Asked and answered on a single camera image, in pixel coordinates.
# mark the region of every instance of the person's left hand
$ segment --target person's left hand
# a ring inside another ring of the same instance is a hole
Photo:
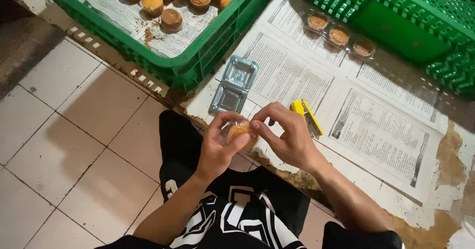
[[[211,183],[228,168],[231,158],[250,139],[249,134],[242,134],[225,146],[222,146],[221,129],[228,121],[245,119],[242,115],[231,111],[219,113],[206,130],[201,145],[201,156],[195,174]]]

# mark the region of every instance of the empty plastic clamshell box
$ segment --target empty plastic clamshell box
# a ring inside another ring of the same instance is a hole
[[[240,113],[257,73],[258,65],[255,62],[236,55],[231,56],[223,79],[211,101],[210,109],[217,113],[225,111]]]

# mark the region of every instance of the person's right hand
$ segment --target person's right hand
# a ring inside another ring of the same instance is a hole
[[[270,117],[269,125],[278,122],[284,129],[277,137],[264,121]],[[251,126],[269,143],[270,148],[284,162],[312,172],[324,162],[328,163],[322,153],[313,144],[304,117],[285,108],[279,102],[271,103],[257,112]]]

